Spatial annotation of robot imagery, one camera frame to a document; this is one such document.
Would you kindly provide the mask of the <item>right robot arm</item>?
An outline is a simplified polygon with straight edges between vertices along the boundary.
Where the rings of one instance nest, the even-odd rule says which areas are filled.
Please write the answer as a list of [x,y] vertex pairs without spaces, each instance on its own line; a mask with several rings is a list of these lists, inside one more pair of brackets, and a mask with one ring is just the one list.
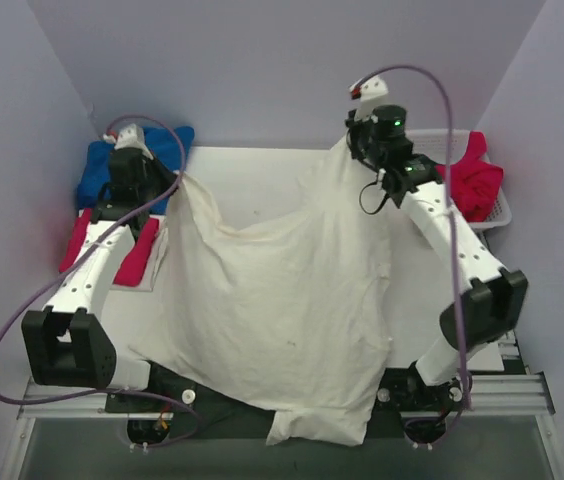
[[440,397],[440,385],[466,374],[475,353],[517,326],[528,280],[494,257],[448,201],[439,165],[415,152],[405,123],[398,105],[359,107],[345,120],[352,158],[375,173],[383,200],[409,217],[451,272],[454,299],[440,314],[441,335],[404,386],[410,404],[427,408]]

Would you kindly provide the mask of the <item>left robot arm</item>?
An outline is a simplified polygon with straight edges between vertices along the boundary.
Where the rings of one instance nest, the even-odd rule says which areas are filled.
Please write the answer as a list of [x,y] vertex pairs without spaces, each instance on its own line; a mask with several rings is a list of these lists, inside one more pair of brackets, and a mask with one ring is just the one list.
[[150,377],[148,362],[118,352],[101,315],[110,289],[141,284],[159,256],[161,220],[128,213],[166,191],[176,175],[138,142],[114,147],[108,172],[95,207],[76,221],[58,290],[24,315],[21,330],[37,384],[129,389],[131,403],[150,412],[163,402],[163,385]]

